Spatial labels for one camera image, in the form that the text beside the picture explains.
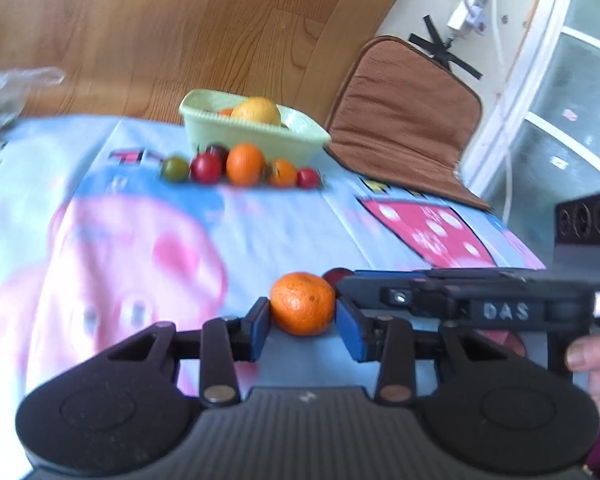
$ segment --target yellow lemon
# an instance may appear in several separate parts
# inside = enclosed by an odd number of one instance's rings
[[[234,108],[231,118],[253,121],[255,123],[273,124],[274,126],[282,124],[278,107],[273,101],[264,97],[251,97],[241,102]]]

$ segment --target fingernail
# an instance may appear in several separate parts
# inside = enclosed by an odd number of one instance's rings
[[[569,368],[579,368],[585,364],[584,346],[575,344],[567,350],[567,364]]]

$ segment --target fruit basket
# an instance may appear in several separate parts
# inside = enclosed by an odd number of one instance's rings
[[[235,107],[245,99],[215,90],[189,92],[180,104],[180,114],[194,150],[203,151],[216,143],[232,148],[240,142],[252,142],[267,159],[282,157],[301,166],[331,140],[320,124],[308,115],[281,105],[278,109],[286,128],[218,115],[220,110]]]

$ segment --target pink pig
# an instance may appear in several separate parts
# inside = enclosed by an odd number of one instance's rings
[[[26,374],[27,391],[156,320],[192,330],[218,315],[224,265],[203,227],[164,202],[75,198],[48,236],[46,264],[0,287],[0,359]]]

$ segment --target white wall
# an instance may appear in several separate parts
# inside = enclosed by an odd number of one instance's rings
[[[378,35],[389,34],[406,40],[413,32],[429,39],[427,29],[422,21],[423,16],[431,15],[443,41],[448,37],[446,22],[458,6],[460,0],[397,0],[384,22],[378,29]],[[498,14],[507,15],[507,24],[499,22],[500,38],[504,51],[507,71],[516,58],[516,53],[526,33],[527,21],[535,6],[536,0],[498,0]],[[491,4],[488,7],[491,23]],[[482,100],[482,120],[488,118],[501,91],[503,79],[498,68],[498,58],[491,31],[485,36],[472,32],[465,39],[456,40],[450,51],[460,59],[482,72],[477,80],[461,68],[451,65],[451,70],[462,81],[467,83]]]

